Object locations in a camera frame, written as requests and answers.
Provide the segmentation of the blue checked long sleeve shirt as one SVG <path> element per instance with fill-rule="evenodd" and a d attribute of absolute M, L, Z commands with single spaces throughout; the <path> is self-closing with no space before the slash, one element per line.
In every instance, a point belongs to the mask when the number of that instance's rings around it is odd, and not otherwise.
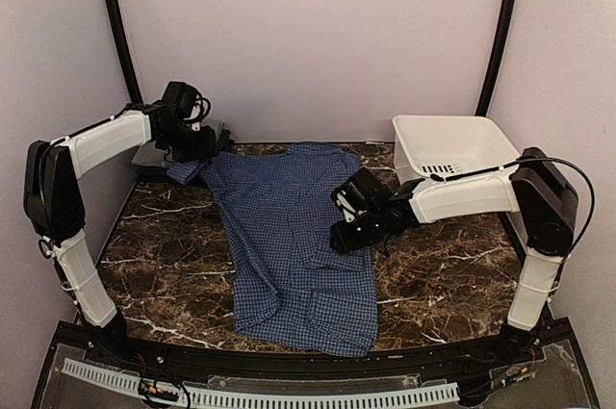
<path fill-rule="evenodd" d="M 304 142 L 281 154 L 220 152 L 171 166 L 213 194 L 236 270 L 235 331 L 247 338 L 342 357 L 377 341 L 377 295 L 367 248 L 330 246 L 339 219 L 331 192 L 359 170 L 359 156 Z"/>

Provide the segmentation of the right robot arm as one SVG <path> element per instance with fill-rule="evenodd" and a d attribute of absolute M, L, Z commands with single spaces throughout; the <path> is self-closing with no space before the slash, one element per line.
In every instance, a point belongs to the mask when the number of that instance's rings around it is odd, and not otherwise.
<path fill-rule="evenodd" d="M 523 267 L 506 320 L 491 345 L 492 357 L 510 365 L 535 341 L 544 307 L 585 233 L 576 228 L 578 193 L 560 166 L 578 169 L 530 147 L 504 165 L 450 175 L 431 172 L 396 190 L 361 168 L 331 193 L 344 218 L 331 226 L 330 246 L 346 254 L 442 219 L 520 214 L 526 230 Z"/>

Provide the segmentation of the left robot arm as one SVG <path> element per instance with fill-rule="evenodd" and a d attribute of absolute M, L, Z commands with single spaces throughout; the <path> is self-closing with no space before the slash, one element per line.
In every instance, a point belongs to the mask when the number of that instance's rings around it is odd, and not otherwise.
<path fill-rule="evenodd" d="M 132 105 L 75 133 L 35 141 L 28 148 L 23 206 L 39 236 L 39 250 L 53 260 L 84 322 L 109 329 L 99 337 L 97 348 L 116 367 L 129 366 L 136 347 L 115 330 L 123 321 L 90 255 L 79 182 L 94 168 L 148 143 L 178 163 L 213 157 L 219 151 L 218 132 L 204 124 L 207 113 L 185 117 L 176 105 L 162 101 Z"/>

